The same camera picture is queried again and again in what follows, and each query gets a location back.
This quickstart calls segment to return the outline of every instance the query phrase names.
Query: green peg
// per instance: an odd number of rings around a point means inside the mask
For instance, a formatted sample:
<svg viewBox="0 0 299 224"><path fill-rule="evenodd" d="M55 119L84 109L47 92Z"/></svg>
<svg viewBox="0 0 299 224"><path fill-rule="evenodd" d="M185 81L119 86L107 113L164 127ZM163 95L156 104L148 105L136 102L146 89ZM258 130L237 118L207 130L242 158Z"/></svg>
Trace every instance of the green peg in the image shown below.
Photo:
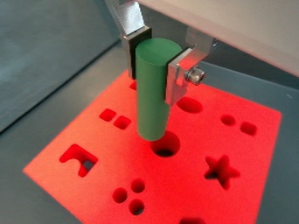
<svg viewBox="0 0 299 224"><path fill-rule="evenodd" d="M147 141L164 135L171 110L164 102L166 63L181 51L181 46L164 38L150 38L135 49L138 134Z"/></svg>

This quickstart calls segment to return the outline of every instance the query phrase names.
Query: rectangular hole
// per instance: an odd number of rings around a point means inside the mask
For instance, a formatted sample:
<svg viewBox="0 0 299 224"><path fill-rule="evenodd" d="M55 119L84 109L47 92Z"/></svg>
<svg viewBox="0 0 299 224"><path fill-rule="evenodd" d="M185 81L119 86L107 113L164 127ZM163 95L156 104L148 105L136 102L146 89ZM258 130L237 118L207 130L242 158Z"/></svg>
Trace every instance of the rectangular hole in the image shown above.
<svg viewBox="0 0 299 224"><path fill-rule="evenodd" d="M241 131L251 136L258 133L258 126L251 122L243 122L241 124Z"/></svg>
<svg viewBox="0 0 299 224"><path fill-rule="evenodd" d="M124 117L124 116L122 115L122 116L116 119L114 125L115 125L118 128L120 128L122 130L124 130L124 129L128 127L130 123L131 123L131 120L130 120L127 117Z"/></svg>
<svg viewBox="0 0 299 224"><path fill-rule="evenodd" d="M116 114L118 113L112 109L106 108L106 110L99 115L99 118L103 119L106 122L111 122L114 120Z"/></svg>

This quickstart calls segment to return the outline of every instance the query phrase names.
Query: metal bracket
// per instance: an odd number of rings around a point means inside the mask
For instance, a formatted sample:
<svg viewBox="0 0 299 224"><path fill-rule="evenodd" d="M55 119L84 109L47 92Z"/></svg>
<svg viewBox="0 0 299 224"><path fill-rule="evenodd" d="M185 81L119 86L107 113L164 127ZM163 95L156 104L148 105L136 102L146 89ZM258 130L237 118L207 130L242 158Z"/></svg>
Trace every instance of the metal bracket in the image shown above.
<svg viewBox="0 0 299 224"><path fill-rule="evenodd" d="M130 0L106 0L112 18L120 31L122 46L126 51L128 75L136 78L136 46L152 37L152 29L146 26L139 3Z"/></svg>
<svg viewBox="0 0 299 224"><path fill-rule="evenodd" d="M173 106L187 92L189 82L199 85L205 72L198 64L210 54L215 39L191 27L187 29L186 42L194 46L168 63L164 101Z"/></svg>

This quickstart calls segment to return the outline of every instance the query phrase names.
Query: red shape sorter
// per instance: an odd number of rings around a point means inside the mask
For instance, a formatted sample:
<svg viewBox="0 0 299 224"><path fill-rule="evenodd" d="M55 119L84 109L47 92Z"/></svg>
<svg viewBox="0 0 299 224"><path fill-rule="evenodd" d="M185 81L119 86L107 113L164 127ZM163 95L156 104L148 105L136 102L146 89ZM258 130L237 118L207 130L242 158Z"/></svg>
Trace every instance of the red shape sorter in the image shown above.
<svg viewBox="0 0 299 224"><path fill-rule="evenodd" d="M24 168L83 223L255 223L281 113L201 85L162 140L136 134L123 74Z"/></svg>

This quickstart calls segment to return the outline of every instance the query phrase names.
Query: bolt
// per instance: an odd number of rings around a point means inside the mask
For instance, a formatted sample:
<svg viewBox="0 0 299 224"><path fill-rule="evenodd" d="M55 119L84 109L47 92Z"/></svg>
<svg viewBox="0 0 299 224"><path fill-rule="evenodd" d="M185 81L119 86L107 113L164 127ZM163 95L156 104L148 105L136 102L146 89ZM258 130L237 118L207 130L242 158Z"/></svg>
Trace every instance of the bolt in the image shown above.
<svg viewBox="0 0 299 224"><path fill-rule="evenodd" d="M213 46L215 46L217 44L219 43L219 40L215 38L214 40L213 40Z"/></svg>
<svg viewBox="0 0 299 224"><path fill-rule="evenodd" d="M195 86L202 84L202 80L206 77L206 73L201 70L199 66L195 66L185 75L185 79Z"/></svg>

